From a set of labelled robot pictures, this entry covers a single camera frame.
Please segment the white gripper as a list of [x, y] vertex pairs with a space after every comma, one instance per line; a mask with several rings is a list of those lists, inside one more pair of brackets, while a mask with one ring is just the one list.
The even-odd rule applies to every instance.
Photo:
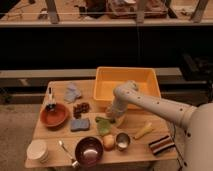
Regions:
[[113, 101], [106, 109], [106, 115], [111, 119], [118, 119], [126, 112], [126, 104], [124, 102]]

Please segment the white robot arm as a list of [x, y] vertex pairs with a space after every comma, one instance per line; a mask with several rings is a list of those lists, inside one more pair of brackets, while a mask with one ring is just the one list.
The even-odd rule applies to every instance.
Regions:
[[183, 171], [213, 171], [213, 103], [196, 107], [145, 95], [134, 81], [118, 85], [113, 94], [109, 117], [122, 117], [129, 104], [156, 114], [186, 131]]

